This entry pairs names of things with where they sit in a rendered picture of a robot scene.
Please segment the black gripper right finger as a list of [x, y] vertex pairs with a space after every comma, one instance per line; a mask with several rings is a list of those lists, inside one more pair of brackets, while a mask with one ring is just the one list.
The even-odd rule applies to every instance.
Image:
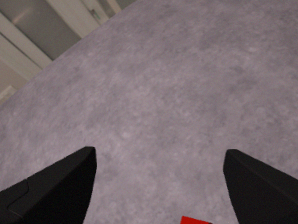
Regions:
[[238, 149], [222, 167], [239, 224], [298, 224], [298, 180]]

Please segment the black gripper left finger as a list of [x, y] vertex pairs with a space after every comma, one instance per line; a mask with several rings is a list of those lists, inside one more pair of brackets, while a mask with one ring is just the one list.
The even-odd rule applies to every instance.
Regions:
[[84, 147], [0, 192], [0, 224], [84, 224], [96, 176]]

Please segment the dark red cube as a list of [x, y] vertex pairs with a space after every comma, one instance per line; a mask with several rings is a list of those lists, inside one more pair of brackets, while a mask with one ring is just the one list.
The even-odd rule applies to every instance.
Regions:
[[196, 218], [193, 217], [182, 216], [180, 224], [210, 224], [210, 222], [196, 220]]

